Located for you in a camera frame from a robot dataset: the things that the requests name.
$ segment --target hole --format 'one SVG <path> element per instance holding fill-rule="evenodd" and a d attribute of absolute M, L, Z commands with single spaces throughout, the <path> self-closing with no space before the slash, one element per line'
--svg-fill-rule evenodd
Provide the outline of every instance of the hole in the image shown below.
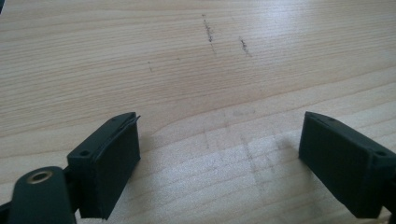
<path fill-rule="evenodd" d="M 82 152 L 79 153 L 80 156 L 88 156 L 90 154 L 89 151 L 83 150 Z"/>
<path fill-rule="evenodd" d="M 375 155 L 378 155 L 378 156 L 386 156 L 387 153 L 385 153 L 385 152 L 383 152 L 383 151 L 376 151 L 376 152 L 375 152 Z"/>
<path fill-rule="evenodd" d="M 29 184 L 38 184 L 50 179 L 51 176 L 52 176 L 52 171 L 40 171 L 29 176 L 29 178 L 27 178 L 27 182 Z"/>

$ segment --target black plastic part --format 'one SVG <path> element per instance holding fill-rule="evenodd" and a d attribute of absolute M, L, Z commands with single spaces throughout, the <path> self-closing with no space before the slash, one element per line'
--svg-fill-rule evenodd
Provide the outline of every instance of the black plastic part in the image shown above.
<path fill-rule="evenodd" d="M 71 178 L 81 185 L 81 217 L 108 219 L 140 160 L 136 113 L 108 120 L 68 156 Z"/>
<path fill-rule="evenodd" d="M 0 223 L 7 223 L 9 208 L 11 207 L 11 203 L 5 203 L 0 205 Z"/>
<path fill-rule="evenodd" d="M 355 217 L 378 217 L 393 191 L 396 154 L 336 119 L 305 113 L 300 159 Z"/>
<path fill-rule="evenodd" d="M 21 177 L 14 188 L 7 223 L 76 223 L 69 203 L 64 171 L 51 166 Z"/>

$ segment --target wooden table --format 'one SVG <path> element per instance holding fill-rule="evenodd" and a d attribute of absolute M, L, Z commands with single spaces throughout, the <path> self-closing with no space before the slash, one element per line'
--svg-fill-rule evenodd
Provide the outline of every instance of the wooden table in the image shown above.
<path fill-rule="evenodd" d="M 108 222 L 377 223 L 298 159 L 304 112 L 396 151 L 394 0 L 7 0 L 0 203 L 107 119 L 142 160 Z"/>

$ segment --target pencil mark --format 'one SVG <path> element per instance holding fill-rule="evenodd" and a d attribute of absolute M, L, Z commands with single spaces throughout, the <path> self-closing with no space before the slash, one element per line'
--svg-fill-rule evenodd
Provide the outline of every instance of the pencil mark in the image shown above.
<path fill-rule="evenodd" d="M 214 53 L 215 55 L 217 55 L 217 53 L 216 53 L 216 51 L 215 51 L 215 48 L 213 48 L 213 44 L 210 44 L 210 47 L 212 48 L 213 53 Z"/>
<path fill-rule="evenodd" d="M 202 17 L 204 18 L 204 26 L 206 28 L 207 40 L 211 43 L 213 41 L 213 31 L 206 21 L 206 15 L 202 14 Z"/>
<path fill-rule="evenodd" d="M 151 68 L 150 62 L 148 62 L 148 68 L 149 68 L 150 73 L 152 73 L 152 68 Z"/>
<path fill-rule="evenodd" d="M 242 50 L 246 53 L 247 56 L 251 57 L 251 54 L 248 52 L 248 45 L 245 43 L 241 36 L 239 36 L 239 41 L 241 41 Z"/>
<path fill-rule="evenodd" d="M 259 167 L 256 165 L 256 163 L 253 160 L 253 155 L 250 152 L 248 141 L 244 136 L 241 136 L 241 142 L 242 142 L 242 147 L 247 155 L 247 161 L 250 165 L 250 172 L 253 174 L 256 187 L 260 191 L 260 194 L 262 194 L 262 192 L 265 191 L 265 188 L 262 185 L 262 183 L 265 182 L 264 178 L 259 173 Z"/>

